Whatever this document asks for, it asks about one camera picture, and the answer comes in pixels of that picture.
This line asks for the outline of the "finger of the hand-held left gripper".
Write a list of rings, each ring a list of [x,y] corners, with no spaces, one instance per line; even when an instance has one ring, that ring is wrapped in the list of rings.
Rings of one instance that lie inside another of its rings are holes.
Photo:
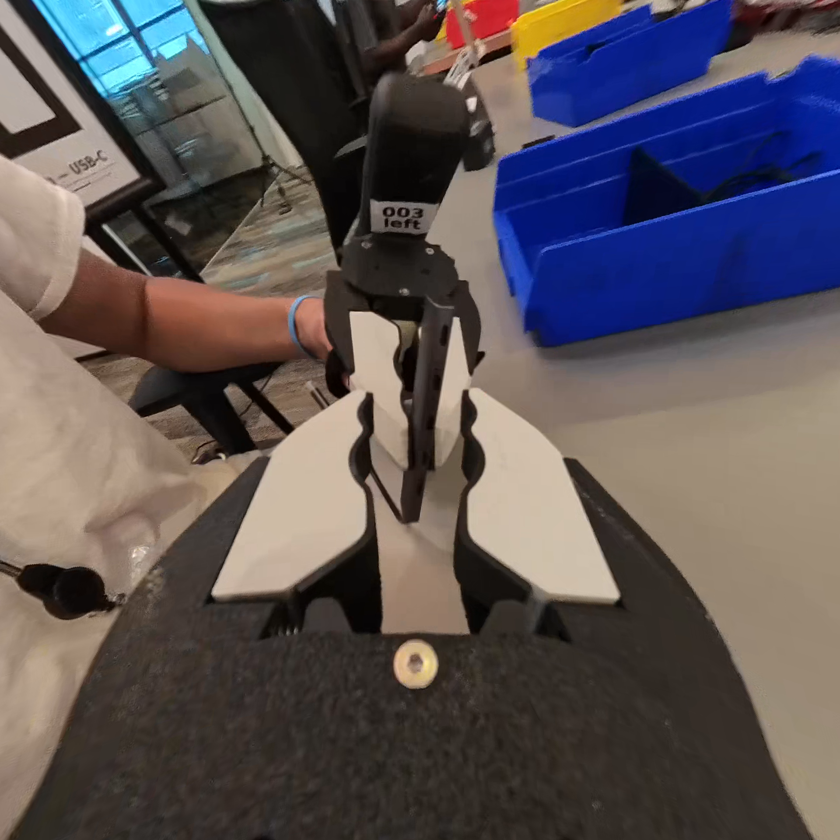
[[[392,321],[372,311],[350,313],[353,352],[351,387],[373,396],[374,436],[402,473],[410,469],[410,434],[403,406],[403,380],[396,363],[402,335]]]
[[[461,437],[463,394],[471,386],[460,321],[452,321],[434,426],[434,462],[445,463]]]

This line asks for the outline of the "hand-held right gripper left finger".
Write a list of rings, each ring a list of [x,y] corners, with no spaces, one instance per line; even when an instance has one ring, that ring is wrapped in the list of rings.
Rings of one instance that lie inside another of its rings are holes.
[[[371,471],[373,398],[352,392],[297,428],[267,467],[211,589],[216,603],[282,604],[300,626],[338,602],[351,628],[382,627]]]

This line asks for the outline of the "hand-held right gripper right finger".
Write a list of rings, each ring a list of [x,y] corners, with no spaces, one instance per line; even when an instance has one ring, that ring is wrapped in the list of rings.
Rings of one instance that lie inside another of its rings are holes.
[[[619,606],[615,576],[554,444],[476,387],[463,397],[461,434],[456,580],[470,631],[502,602],[522,606],[533,629],[552,604]]]

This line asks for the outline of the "grey hub with cable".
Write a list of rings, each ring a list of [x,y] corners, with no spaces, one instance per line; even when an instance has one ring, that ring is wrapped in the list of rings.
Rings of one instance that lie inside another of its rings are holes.
[[[424,300],[408,414],[409,468],[403,476],[400,499],[405,524],[419,521],[427,475],[435,468],[435,428],[454,315],[451,304]]]

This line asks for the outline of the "blue plastic bin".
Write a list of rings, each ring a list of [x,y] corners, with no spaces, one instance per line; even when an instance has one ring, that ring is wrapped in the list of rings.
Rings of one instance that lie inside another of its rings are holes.
[[[837,288],[838,84],[808,56],[505,156],[493,221],[524,331],[554,347]],[[623,226],[637,146],[726,199]]]
[[[729,1],[669,17],[646,5],[545,47],[528,60],[534,117],[580,128],[704,76],[732,25]]]

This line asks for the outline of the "person's left forearm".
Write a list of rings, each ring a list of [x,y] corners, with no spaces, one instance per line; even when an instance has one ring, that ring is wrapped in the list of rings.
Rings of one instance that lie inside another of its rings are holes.
[[[287,329],[292,301],[144,276],[83,249],[65,299],[40,324],[167,370],[209,373],[300,359]]]

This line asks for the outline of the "grey desk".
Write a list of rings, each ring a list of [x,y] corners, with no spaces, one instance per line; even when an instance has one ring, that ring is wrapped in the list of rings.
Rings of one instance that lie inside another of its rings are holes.
[[[478,303],[476,384],[679,567],[813,836],[838,838],[838,290],[541,350],[498,258],[496,168],[457,173],[432,233]]]

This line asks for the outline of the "black device green display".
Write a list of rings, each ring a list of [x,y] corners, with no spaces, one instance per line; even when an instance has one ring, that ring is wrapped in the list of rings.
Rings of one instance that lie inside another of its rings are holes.
[[[462,164],[466,172],[477,172],[495,160],[495,131],[480,91],[474,86],[467,86],[464,94],[469,112],[469,137]]]

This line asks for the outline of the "blue wristband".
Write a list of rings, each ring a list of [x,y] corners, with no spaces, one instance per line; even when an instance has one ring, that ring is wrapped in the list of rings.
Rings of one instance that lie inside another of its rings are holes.
[[[331,350],[326,332],[323,300],[316,296],[299,296],[289,306],[287,329],[297,356],[323,362]]]

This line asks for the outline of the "small red box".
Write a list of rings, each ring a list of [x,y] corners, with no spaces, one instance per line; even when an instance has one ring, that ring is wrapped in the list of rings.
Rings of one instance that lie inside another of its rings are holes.
[[[478,39],[486,39],[508,29],[519,16],[519,1],[464,1],[462,6],[471,32]],[[447,6],[443,31],[451,49],[461,49],[466,45],[452,3]]]

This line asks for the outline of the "yellow plastic bin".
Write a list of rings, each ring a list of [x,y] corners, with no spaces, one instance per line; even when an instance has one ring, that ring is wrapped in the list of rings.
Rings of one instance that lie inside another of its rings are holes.
[[[511,55],[520,72],[542,49],[619,15],[622,1],[556,1],[521,14],[510,24]]]

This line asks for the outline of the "person's white shirt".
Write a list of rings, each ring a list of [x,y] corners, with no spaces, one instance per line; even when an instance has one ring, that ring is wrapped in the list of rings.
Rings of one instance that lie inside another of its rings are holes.
[[[81,201],[2,157],[2,559],[98,572],[130,594],[255,460],[192,465],[50,338],[74,302]],[[61,621],[2,580],[2,838],[31,802],[113,618]]]

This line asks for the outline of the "printed tag sign stand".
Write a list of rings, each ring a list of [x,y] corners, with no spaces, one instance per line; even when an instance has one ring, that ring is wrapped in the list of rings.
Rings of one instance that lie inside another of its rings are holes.
[[[1,152],[76,195],[92,224],[164,183],[33,2],[1,2]]]

